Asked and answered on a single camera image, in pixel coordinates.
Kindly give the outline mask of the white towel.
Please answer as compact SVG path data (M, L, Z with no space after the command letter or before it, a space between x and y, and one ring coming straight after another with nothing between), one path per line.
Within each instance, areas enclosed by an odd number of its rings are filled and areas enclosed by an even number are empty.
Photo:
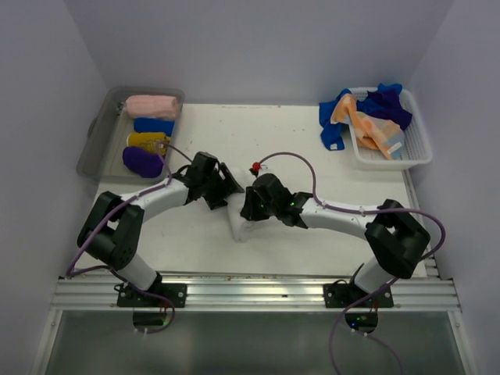
M237 184L245 190L255 180L252 174L237 166L229 166L229 170ZM265 227L265 221L251 222L241 216L241 210L245 203L245 192L234 193L227 198L228 220L233 239L244 243L253 232Z

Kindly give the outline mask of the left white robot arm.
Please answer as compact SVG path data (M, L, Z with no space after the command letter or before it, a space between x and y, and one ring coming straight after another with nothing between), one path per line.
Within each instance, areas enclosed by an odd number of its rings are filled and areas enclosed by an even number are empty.
M244 191L225 163L198 152L191 163L151 187L128 195L101 193L77 237L77 246L133 285L135 298L151 307L160 302L163 289L160 275L138 254L142 225L200 198L211 210L218 209L228 205L230 196Z

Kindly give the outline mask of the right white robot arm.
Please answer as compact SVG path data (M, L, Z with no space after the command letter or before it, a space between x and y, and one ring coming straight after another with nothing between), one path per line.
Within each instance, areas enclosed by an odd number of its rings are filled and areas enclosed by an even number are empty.
M348 297L363 307L376 290L394 278L409 279L430 242L422 225L395 200L387 199L370 214L363 208L328 209L308 192L290 192L271 173L263 174L245 189L240 217L247 222L276 218L289 227L319 228L366 241L373 258L362 264L350 280Z

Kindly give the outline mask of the yellow rolled towel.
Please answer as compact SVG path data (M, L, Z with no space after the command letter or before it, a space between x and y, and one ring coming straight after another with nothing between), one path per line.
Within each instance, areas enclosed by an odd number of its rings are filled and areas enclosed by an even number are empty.
M127 137L127 146L136 147L148 153L166 152L166 147L162 144L169 144L170 137L163 132L133 132Z

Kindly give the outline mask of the purple rolled towel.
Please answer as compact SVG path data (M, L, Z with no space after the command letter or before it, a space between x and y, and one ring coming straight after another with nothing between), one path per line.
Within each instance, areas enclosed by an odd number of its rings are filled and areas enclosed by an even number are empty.
M129 171L143 178L158 177L163 171L163 160L139 147L126 147L122 153L122 160Z

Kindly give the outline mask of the blue cloth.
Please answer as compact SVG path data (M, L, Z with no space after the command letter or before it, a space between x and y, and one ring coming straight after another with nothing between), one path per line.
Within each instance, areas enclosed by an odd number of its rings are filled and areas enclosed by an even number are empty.
M354 124L358 115L356 97L347 88L341 91L333 101L319 104L319 123L322 127L320 140L328 151L345 149L341 136L345 125L344 120L350 119Z

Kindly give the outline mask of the grey plastic bin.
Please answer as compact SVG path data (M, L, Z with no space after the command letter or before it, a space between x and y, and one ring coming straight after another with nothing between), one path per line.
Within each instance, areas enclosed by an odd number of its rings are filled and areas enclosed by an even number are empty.
M123 164L123 150L127 138L134 131L133 120L126 111L126 100L132 95L168 95L184 104L181 89L144 86L118 86L106 94L98 115L92 121L87 140L77 163L77 174L98 184L146 184L157 183L165 178L148 179L131 172Z

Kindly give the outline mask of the pink rolled towel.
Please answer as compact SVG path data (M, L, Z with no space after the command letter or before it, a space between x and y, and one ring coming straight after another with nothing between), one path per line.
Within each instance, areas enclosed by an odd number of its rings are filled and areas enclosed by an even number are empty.
M177 99L169 95L132 95L125 101L129 116L175 120L180 111Z

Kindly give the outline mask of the orange patterned cloth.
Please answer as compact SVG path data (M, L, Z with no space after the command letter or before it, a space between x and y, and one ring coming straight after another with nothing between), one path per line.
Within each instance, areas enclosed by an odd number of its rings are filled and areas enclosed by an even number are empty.
M388 160L400 157L405 145L405 136L398 124L368 116L360 111L356 119L354 124L350 119L345 119L344 123L351 124L358 146L379 151Z

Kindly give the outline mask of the white plastic basket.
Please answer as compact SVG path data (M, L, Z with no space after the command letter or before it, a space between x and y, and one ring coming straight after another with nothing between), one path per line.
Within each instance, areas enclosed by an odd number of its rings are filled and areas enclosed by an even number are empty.
M345 119L352 141L355 163L360 170L403 171L414 166L428 164L432 160L432 150L425 129L423 117L410 91L402 89L399 95L402 108L412 113L412 122L404 130L405 144L398 159L385 159L380 151L361 147L357 144L350 118Z

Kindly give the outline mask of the dark purple cloth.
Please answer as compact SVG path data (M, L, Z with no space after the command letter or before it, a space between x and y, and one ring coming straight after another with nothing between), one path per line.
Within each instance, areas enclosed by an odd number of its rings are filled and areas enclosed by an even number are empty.
M403 86L401 84L378 84L375 91L368 91L366 98L357 102L357 110L382 120L390 120L406 130L413 115L402 107L400 94Z

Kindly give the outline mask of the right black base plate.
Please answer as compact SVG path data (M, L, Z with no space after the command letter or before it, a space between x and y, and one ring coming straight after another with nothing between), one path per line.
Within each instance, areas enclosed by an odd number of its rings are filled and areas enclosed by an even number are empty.
M323 300L325 307L332 308L345 308L368 295L359 287L355 286L354 279L358 275L361 267L359 267L349 281L340 279L331 284L323 285ZM392 308L394 306L391 289L379 293L355 305L356 308Z

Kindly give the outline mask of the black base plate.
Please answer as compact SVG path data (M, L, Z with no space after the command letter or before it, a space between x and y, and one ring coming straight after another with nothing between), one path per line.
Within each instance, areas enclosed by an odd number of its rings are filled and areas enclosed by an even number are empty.
M340 279L331 284L323 285L323 300L325 307L332 308L345 308L368 295L359 287L355 286L354 279L358 275L361 267L359 267L349 281ZM394 306L391 289L379 293L355 305L356 308L392 308Z
M116 304L124 308L167 307L166 302L157 298L157 295L169 299L175 308L183 308L188 295L188 286L181 283L153 284L147 292L156 295L155 297L136 291L131 286L126 286L125 283L115 285L114 290L118 293Z

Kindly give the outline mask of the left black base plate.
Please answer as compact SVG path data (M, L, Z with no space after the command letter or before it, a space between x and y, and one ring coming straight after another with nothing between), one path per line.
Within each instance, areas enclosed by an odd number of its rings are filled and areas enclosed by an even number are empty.
M183 308L188 295L188 286L181 283L153 284L147 292L156 295L155 297L136 291L131 286L126 286L125 283L115 285L114 290L118 293L116 304L124 308L167 307L166 302L157 298L157 295L169 299L175 308Z

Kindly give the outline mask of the aluminium rail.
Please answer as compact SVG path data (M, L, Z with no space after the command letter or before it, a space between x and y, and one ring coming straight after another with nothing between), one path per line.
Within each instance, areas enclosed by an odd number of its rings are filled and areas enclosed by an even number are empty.
M325 310L326 277L200 275L164 273L165 283L186 284L186 312L319 312ZM68 311L112 311L118 308L110 273L95 271L59 280L51 308ZM437 278L400 280L391 287L393 313L456 312L461 309L455 285Z

